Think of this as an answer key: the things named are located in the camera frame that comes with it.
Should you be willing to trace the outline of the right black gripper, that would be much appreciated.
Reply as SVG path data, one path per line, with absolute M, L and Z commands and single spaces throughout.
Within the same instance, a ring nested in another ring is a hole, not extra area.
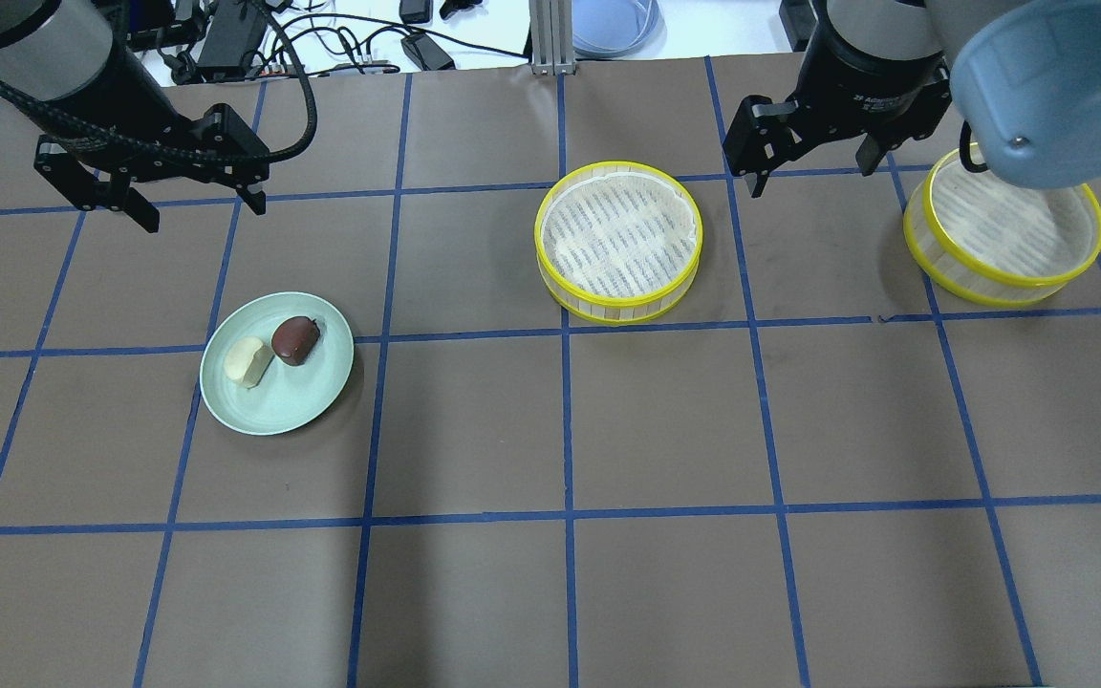
M 933 136 L 949 105 L 942 57 L 881 75 L 809 57 L 786 99 L 751 92 L 740 100 L 724 132 L 724 164 L 731 175 L 746 178 L 751 199 L 761 199 L 774 170 L 821 145 L 858 139 L 855 170 L 870 176 L 904 143 Z

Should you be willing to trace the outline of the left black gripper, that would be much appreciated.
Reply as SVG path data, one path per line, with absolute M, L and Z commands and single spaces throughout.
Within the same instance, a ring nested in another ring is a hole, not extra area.
M 134 183 L 242 187 L 250 212 L 268 212 L 270 149 L 231 105 L 212 103 L 188 117 L 162 92 L 80 92 L 45 105 L 34 121 L 83 165 Z M 137 188 L 126 193 L 126 215 L 144 231 L 159 232 L 161 212 Z

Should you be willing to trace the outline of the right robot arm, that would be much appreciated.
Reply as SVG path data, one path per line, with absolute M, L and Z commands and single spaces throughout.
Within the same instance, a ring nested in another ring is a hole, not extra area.
M 744 97 L 728 125 L 731 175 L 759 197 L 814 148 L 860 139 L 873 174 L 908 140 L 962 117 L 971 173 L 1051 190 L 1101 178 L 1101 1 L 813 1 L 795 90 Z

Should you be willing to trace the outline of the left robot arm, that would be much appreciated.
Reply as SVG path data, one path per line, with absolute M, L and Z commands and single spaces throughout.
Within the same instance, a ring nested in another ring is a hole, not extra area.
M 91 1 L 0 1 L 0 81 L 152 145 L 137 151 L 22 106 L 42 132 L 34 170 L 74 207 L 123 212 L 156 232 L 159 209 L 140 184 L 184 178 L 230 187 L 258 215 L 266 209 L 270 170 L 258 157 L 268 148 L 244 119 L 225 103 L 197 120 L 181 114 Z

